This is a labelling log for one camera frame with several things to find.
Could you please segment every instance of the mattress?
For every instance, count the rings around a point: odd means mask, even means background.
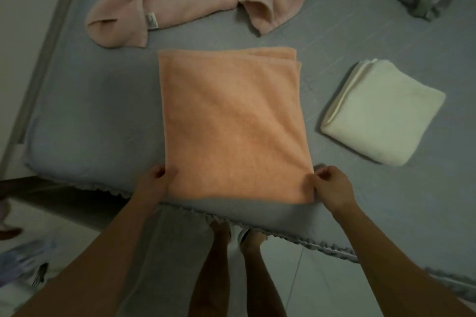
[[[104,49],[90,40],[84,20],[96,1],[71,2],[28,128],[27,164],[40,176],[128,196],[141,172],[164,162],[157,50],[293,47],[302,62],[300,101],[313,163],[342,169],[360,207],[404,253],[458,295],[476,299],[476,0],[455,0],[430,24],[395,0],[306,0],[295,18],[264,37],[238,8],[152,31],[146,49]],[[447,95],[403,167],[377,164],[318,131],[351,67],[374,58]],[[167,203],[357,261],[319,203]]]

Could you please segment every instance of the forearm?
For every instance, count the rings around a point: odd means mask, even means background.
[[[474,316],[449,290],[403,254],[357,204],[334,217],[349,238],[386,317]]]
[[[112,317],[149,211],[130,201],[111,224],[15,317]]]

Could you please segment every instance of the towel tag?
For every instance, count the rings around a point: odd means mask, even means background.
[[[147,13],[146,14],[146,23],[147,23],[147,30],[158,29],[157,19],[155,18],[155,13]]]

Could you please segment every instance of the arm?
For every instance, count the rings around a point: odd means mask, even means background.
[[[385,317],[476,316],[378,229],[357,205],[352,184],[338,168],[320,168],[312,179],[320,200],[349,238]]]
[[[147,217],[176,172],[155,167],[141,176],[134,195],[88,248],[14,317],[112,317]]]

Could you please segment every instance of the folded white towel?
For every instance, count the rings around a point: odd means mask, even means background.
[[[387,60],[367,60],[350,74],[321,130],[377,162],[401,166],[417,149],[445,97]]]

